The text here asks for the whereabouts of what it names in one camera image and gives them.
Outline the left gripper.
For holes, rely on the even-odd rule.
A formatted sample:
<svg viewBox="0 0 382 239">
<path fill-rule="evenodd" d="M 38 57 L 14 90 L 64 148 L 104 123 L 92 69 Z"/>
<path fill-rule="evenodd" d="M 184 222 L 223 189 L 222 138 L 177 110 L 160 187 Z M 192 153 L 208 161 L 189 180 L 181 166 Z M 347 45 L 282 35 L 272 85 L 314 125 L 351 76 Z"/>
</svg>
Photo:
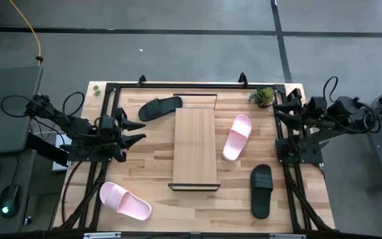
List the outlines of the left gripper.
<svg viewBox="0 0 382 239">
<path fill-rule="evenodd" d="M 123 108 L 117 108 L 113 117 L 104 116 L 100 120 L 100 145 L 97 154 L 103 158 L 104 161 L 115 159 L 120 163 L 125 162 L 127 156 L 123 150 L 129 149 L 141 139 L 146 138 L 144 133 L 123 135 L 123 130 L 133 131 L 146 126 L 144 123 L 129 121 L 124 116 L 125 112 Z"/>
</svg>

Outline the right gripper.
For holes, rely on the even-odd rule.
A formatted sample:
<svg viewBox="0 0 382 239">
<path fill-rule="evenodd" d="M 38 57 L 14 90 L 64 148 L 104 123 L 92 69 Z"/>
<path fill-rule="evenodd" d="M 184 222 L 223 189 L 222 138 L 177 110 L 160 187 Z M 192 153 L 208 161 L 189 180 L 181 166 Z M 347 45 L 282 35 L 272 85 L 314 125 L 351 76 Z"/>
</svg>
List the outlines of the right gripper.
<svg viewBox="0 0 382 239">
<path fill-rule="evenodd" d="M 311 97 L 310 101 L 303 104 L 301 91 L 296 88 L 287 97 L 287 103 L 275 104 L 275 117 L 282 121 L 288 128 L 300 130 L 304 126 L 327 129 L 328 122 L 323 118 L 326 111 L 326 100 L 323 97 Z"/>
</svg>

